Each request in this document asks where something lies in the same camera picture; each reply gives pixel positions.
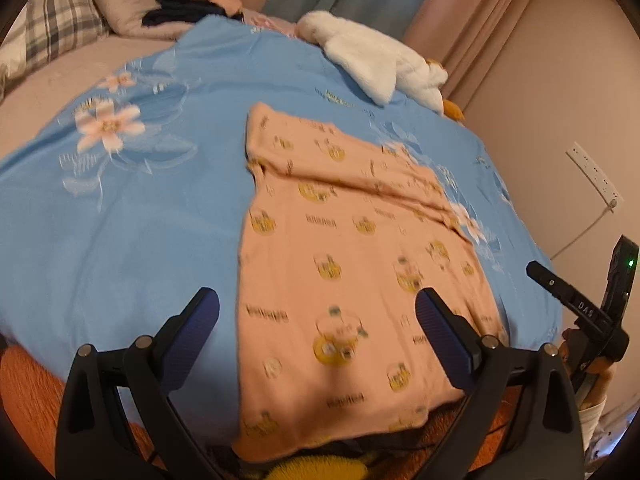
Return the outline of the right hand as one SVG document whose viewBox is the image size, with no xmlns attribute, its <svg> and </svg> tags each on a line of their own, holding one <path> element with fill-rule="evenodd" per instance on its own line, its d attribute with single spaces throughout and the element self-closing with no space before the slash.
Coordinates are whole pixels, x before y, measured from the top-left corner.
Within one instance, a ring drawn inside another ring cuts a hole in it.
<svg viewBox="0 0 640 480">
<path fill-rule="evenodd" d="M 598 356 L 587 368 L 587 385 L 584 393 L 579 393 L 577 398 L 578 408 L 583 411 L 593 408 L 606 401 L 606 393 L 611 385 L 616 371 L 616 363 L 606 356 Z"/>
</svg>

